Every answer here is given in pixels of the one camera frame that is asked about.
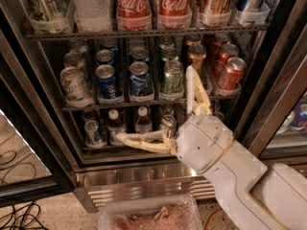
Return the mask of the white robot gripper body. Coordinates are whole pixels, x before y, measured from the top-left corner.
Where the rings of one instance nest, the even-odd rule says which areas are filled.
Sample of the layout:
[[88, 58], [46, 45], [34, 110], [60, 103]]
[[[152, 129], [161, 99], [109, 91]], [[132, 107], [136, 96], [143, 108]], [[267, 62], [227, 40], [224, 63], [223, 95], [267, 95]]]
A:
[[191, 116], [178, 130], [177, 158], [197, 173], [207, 171], [234, 141], [216, 116]]

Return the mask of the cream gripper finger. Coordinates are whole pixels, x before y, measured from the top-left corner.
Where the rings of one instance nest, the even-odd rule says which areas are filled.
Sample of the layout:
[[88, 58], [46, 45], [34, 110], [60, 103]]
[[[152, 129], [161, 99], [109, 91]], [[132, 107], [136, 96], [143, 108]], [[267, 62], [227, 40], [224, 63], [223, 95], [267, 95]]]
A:
[[186, 69], [186, 98], [186, 111], [188, 114], [195, 114], [197, 116], [212, 114], [209, 97], [202, 85], [198, 72], [193, 66], [188, 66]]
[[116, 138], [126, 146], [160, 154], [177, 153], [175, 138], [168, 137], [166, 129], [147, 133], [119, 133]]

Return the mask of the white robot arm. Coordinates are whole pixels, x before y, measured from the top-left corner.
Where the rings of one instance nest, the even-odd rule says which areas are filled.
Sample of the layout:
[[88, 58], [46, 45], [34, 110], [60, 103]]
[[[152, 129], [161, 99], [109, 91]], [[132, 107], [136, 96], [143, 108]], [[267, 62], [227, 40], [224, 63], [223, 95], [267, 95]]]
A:
[[165, 130], [119, 133], [125, 145], [170, 153], [205, 177], [215, 197], [240, 230], [307, 230], [307, 179], [283, 163], [268, 167], [211, 113], [210, 101], [193, 67], [186, 70], [188, 120], [176, 138]]

